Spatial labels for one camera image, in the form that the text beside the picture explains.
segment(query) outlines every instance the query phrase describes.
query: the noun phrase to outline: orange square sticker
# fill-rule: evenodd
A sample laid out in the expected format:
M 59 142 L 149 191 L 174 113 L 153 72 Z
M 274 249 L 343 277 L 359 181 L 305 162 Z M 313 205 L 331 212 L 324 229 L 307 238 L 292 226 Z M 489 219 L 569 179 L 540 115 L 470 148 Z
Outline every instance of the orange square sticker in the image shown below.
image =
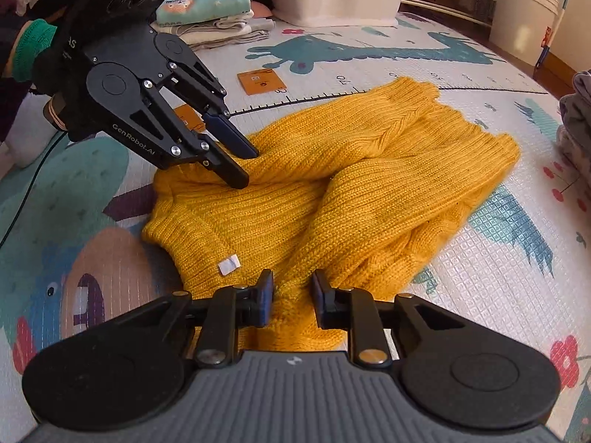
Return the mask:
M 205 123 L 201 117 L 189 105 L 184 104 L 174 109 L 174 112 L 182 120 L 189 130 L 205 131 Z
M 237 75 L 247 95 L 267 93 L 268 91 L 285 90 L 287 87 L 271 68 L 256 69 Z

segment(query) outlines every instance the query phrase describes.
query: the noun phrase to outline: green cuff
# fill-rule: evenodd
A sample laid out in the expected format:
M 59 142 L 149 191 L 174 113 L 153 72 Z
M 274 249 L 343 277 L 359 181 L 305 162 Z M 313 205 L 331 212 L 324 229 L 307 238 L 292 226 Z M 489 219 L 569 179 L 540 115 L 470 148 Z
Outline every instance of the green cuff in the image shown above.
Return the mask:
M 18 40 L 13 57 L 13 78 L 28 81 L 33 77 L 33 62 L 39 53 L 48 48 L 57 27 L 45 20 L 34 20 Z

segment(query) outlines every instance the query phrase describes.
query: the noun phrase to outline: screw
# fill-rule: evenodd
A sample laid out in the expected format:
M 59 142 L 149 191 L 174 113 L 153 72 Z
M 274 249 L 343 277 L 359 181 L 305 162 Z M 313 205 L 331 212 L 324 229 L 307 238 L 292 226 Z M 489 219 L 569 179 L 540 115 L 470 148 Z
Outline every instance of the screw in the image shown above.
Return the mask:
M 361 351 L 359 353 L 359 359 L 367 364 L 381 364 L 388 359 L 388 355 L 386 355 L 382 350 L 370 348 L 368 350 Z
M 203 350 L 199 352 L 197 359 L 205 364 L 220 364 L 226 359 L 226 354 L 220 350 Z

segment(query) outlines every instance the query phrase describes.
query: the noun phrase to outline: play mat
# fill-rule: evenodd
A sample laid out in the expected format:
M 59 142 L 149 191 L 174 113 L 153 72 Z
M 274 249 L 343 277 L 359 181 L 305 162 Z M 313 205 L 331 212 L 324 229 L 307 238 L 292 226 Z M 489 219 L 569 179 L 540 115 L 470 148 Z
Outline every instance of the play mat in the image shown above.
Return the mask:
M 486 131 L 512 134 L 515 170 L 408 290 L 548 355 L 562 384 L 548 425 L 567 442 L 589 441 L 591 191 L 553 144 L 556 99 L 484 47 L 406 13 L 398 28 L 278 22 L 266 41 L 199 57 L 246 134 L 400 75 L 433 82 L 441 102 Z M 287 89 L 247 96 L 236 74 L 261 67 Z M 0 181 L 0 236 L 39 162 Z M 140 239 L 154 172 L 104 134 L 63 138 L 40 169 L 0 249 L 0 442 L 35 425 L 20 381 L 36 352 L 179 287 L 170 258 Z

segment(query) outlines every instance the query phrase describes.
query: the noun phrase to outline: white bucket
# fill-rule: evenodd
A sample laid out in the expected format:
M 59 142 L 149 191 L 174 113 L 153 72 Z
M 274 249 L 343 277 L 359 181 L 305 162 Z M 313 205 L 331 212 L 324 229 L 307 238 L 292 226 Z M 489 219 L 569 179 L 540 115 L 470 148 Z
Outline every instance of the white bucket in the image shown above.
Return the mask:
M 560 0 L 495 0 L 490 40 L 520 60 L 535 65 L 546 30 L 553 27 Z

